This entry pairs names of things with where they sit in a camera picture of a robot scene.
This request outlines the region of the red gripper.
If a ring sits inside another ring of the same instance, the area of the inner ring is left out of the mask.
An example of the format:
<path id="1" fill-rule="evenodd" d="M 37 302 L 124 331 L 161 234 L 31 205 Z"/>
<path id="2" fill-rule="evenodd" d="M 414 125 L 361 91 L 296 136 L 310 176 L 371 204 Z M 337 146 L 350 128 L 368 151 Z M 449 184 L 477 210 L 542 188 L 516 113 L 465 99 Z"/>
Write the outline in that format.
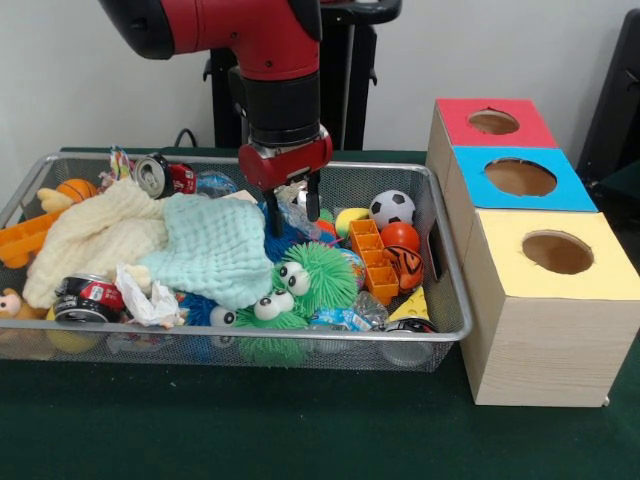
<path id="1" fill-rule="evenodd" d="M 240 147 L 238 160 L 241 171 L 252 185 L 265 191 L 269 225 L 274 237 L 282 236 L 283 221 L 273 189 L 309 175 L 307 218 L 317 221 L 320 216 L 319 170 L 329 163 L 332 155 L 332 139 L 324 126 L 320 126 L 318 138 L 298 146 L 269 148 L 248 143 Z"/>

